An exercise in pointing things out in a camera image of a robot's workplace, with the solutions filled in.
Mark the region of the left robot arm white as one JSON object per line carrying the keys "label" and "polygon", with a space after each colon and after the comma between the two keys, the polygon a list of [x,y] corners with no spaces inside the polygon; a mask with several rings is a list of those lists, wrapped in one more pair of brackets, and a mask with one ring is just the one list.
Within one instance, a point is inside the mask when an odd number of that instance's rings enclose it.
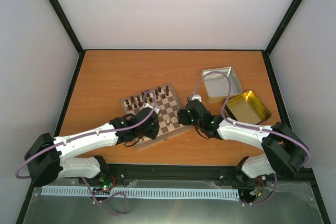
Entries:
{"label": "left robot arm white", "polygon": [[29,179],[42,187],[59,178],[92,178],[97,183],[108,180],[109,170],[102,157],[81,158],[89,151],[125,144],[146,136],[155,139],[159,132],[159,108],[145,105],[132,116],[114,118],[93,130],[52,137],[40,135],[24,156]]}

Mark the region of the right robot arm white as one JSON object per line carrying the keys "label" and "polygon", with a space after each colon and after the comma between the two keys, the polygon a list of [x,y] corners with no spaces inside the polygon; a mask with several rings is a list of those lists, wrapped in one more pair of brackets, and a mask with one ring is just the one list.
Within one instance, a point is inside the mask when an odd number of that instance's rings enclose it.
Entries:
{"label": "right robot arm white", "polygon": [[211,115],[203,103],[190,100],[177,112],[178,122],[196,128],[200,136],[232,140],[263,150],[263,154],[241,161],[238,169],[249,178],[266,174],[295,177],[311,158],[308,147],[283,123],[253,125],[223,115]]}

